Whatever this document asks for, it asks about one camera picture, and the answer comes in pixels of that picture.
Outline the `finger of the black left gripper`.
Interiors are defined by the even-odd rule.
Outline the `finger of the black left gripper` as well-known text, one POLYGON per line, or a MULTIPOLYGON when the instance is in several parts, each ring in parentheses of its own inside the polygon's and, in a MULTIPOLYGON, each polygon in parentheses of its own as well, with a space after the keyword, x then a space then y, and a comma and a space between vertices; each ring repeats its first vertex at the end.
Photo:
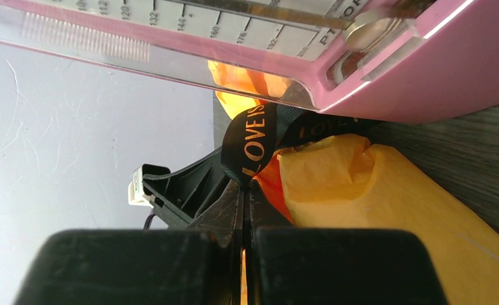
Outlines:
POLYGON ((218 147, 176 172, 164 166, 142 165, 141 198, 151 205, 151 215, 169 228, 185 228, 219 199, 229 181, 218 147))

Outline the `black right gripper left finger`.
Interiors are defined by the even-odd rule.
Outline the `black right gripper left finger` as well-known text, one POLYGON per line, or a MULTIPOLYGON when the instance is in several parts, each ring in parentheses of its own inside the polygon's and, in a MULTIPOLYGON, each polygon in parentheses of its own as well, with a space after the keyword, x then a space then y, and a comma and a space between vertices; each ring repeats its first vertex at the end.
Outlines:
POLYGON ((239 304, 237 183, 184 229, 74 229, 39 249, 17 304, 239 304))

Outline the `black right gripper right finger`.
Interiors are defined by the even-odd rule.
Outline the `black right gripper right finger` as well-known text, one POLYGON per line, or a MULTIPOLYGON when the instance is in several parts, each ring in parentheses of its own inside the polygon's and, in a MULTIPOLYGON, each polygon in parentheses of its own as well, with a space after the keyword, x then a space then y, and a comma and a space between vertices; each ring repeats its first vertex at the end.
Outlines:
POLYGON ((296 227, 245 190, 248 304, 437 304, 421 240, 401 229, 296 227))

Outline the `black printed ribbon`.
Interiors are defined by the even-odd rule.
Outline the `black printed ribbon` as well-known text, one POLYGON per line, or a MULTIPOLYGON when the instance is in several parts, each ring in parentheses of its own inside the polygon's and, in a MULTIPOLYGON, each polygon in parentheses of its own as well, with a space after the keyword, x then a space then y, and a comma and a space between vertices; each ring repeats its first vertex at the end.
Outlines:
POLYGON ((378 123, 373 119, 321 114, 275 103, 257 105, 242 111, 227 127, 221 165, 231 180, 246 188, 279 149, 356 133, 378 123))

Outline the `orange flower bouquet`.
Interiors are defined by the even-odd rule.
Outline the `orange flower bouquet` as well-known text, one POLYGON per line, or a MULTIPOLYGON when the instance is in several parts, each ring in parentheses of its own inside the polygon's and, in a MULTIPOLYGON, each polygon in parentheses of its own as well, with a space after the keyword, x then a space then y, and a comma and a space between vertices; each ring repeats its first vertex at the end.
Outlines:
MULTIPOLYGON (((269 103, 217 98, 231 120, 269 103)), ((279 149, 252 180, 299 226, 414 233, 451 304, 499 304, 499 105, 279 149)))

